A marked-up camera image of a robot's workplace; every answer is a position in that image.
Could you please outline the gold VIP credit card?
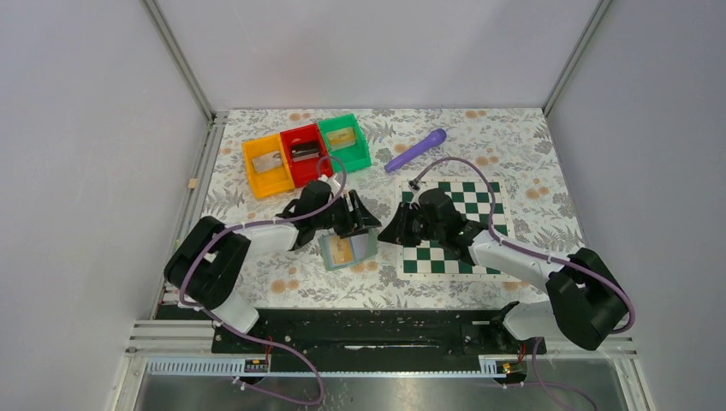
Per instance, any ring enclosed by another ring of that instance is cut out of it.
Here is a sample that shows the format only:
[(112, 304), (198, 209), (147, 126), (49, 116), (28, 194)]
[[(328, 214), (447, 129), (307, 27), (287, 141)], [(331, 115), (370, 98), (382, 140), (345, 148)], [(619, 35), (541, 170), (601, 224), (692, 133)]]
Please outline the gold VIP credit card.
[(354, 250), (349, 238), (330, 236), (327, 239), (327, 245), (332, 267), (343, 266), (354, 261)]

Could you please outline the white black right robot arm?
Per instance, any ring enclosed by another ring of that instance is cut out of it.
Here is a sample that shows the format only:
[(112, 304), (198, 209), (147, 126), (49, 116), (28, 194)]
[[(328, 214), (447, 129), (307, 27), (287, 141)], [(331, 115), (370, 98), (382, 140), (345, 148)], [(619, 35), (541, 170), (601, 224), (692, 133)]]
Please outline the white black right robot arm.
[(631, 319), (629, 298), (596, 252), (582, 247), (562, 254), (528, 246), (499, 233), (491, 222), (467, 218), (438, 188), (400, 203), (378, 239), (402, 247), (434, 241), (464, 263), (499, 270), (545, 293), (546, 301), (516, 302), (502, 310), (491, 341), (504, 353), (535, 337), (565, 337), (594, 351)]

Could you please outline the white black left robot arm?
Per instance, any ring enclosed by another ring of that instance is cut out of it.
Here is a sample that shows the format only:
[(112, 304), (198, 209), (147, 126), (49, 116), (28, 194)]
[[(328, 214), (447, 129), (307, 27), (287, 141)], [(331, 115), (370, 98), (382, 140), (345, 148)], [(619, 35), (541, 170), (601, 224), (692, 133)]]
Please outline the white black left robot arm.
[(344, 240), (377, 229), (380, 221), (351, 190), (344, 194), (328, 182), (309, 182), (272, 220), (226, 226), (215, 217), (201, 218), (164, 267), (164, 279), (177, 287), (186, 306), (204, 309), (233, 330), (233, 341), (253, 352), (265, 343), (258, 311), (235, 290), (246, 259), (294, 251), (320, 230), (331, 229)]

